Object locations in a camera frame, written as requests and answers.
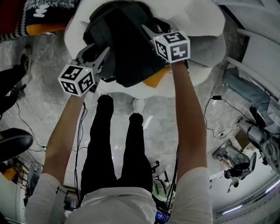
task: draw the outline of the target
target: gray tile floor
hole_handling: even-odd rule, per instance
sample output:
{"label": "gray tile floor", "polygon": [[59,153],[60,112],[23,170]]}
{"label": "gray tile floor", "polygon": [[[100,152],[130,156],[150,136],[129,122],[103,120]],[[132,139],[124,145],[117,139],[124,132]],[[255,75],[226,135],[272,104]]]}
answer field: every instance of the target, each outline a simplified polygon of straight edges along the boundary
{"label": "gray tile floor", "polygon": [[[238,36],[235,29],[236,25],[227,18],[224,32],[227,41],[227,54],[237,59],[240,56],[243,39]],[[21,117],[32,128],[39,144],[46,145],[69,98],[69,95],[62,91],[57,78],[65,64],[71,61],[71,57],[63,42],[63,32],[57,32],[55,35],[21,38],[16,41],[0,44],[0,70],[11,68],[14,64],[17,64],[21,49],[26,44],[30,44],[33,48],[32,80],[25,89],[25,96],[18,100],[18,104],[21,110]],[[249,110],[247,109],[248,104],[246,101],[222,85],[222,78],[226,67],[227,63],[223,61],[213,68],[205,82],[195,86],[201,106],[204,109],[212,95],[222,95],[234,107],[248,114]],[[122,93],[114,93],[112,97],[114,99],[115,111],[111,120],[111,148],[115,173],[119,177],[121,175],[129,115],[133,109],[133,98]],[[97,99],[98,96],[92,93],[88,93],[86,96],[85,103],[88,113],[83,123],[84,137],[81,144],[82,147],[87,147],[90,141],[89,131],[95,115]],[[159,160],[161,170],[167,170],[168,176],[171,179],[173,177],[175,152],[178,144],[175,99],[151,97],[146,99],[145,103],[144,124],[148,118],[151,119],[149,125],[144,130],[146,154],[151,162]],[[231,129],[235,129],[235,123],[239,115],[237,111],[222,101],[211,101],[206,112],[208,126],[214,130],[216,136],[222,131],[228,133]],[[16,105],[4,113],[0,121],[0,130],[11,127],[30,131],[19,119]],[[226,138],[223,140],[213,138],[212,132],[208,131],[207,151],[214,151],[225,140]],[[31,149],[41,150],[36,143],[32,145]],[[77,149],[76,143],[74,143],[73,149]],[[40,163],[44,162],[44,152],[30,151],[30,153]],[[81,178],[86,155],[86,149],[79,151],[77,166],[79,179]],[[75,156],[76,152],[72,151],[66,171],[65,185],[74,186]],[[32,158],[26,152],[21,154],[20,157],[27,164],[32,161]]]}

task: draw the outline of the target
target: forearm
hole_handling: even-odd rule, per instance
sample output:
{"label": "forearm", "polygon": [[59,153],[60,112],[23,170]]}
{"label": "forearm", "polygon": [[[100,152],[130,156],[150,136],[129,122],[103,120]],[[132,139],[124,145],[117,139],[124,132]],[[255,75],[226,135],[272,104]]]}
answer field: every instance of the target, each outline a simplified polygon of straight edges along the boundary
{"label": "forearm", "polygon": [[65,171],[73,147],[78,118],[84,97],[71,96],[49,139],[43,173],[54,176],[63,184]]}
{"label": "forearm", "polygon": [[176,92],[179,136],[178,178],[192,168],[207,166],[206,127],[188,70],[183,62],[171,65]]}

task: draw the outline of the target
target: white sneaker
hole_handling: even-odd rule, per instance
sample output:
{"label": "white sneaker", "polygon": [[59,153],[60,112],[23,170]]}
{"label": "white sneaker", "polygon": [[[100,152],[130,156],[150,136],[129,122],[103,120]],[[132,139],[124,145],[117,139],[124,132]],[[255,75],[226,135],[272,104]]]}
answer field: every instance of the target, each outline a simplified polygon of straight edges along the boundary
{"label": "white sneaker", "polygon": [[134,99],[133,101],[133,111],[131,114],[142,114],[145,106],[145,100],[143,99]]}
{"label": "white sneaker", "polygon": [[108,95],[108,96],[112,97],[109,93],[107,93],[105,90],[103,90],[99,87],[96,88],[96,92],[99,97],[101,97],[102,95]]}

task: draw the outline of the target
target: black bag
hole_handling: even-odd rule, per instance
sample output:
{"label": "black bag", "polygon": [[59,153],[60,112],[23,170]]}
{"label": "black bag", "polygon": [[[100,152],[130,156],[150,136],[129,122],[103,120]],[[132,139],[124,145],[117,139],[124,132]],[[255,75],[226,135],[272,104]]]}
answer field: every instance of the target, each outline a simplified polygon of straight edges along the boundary
{"label": "black bag", "polygon": [[114,1],[101,5],[90,17],[84,33],[86,44],[96,43],[95,53],[110,47],[101,77],[116,80],[124,87],[142,82],[165,67],[165,61],[153,51],[151,39],[142,25],[159,33],[170,26],[153,17],[149,7],[140,2]]}

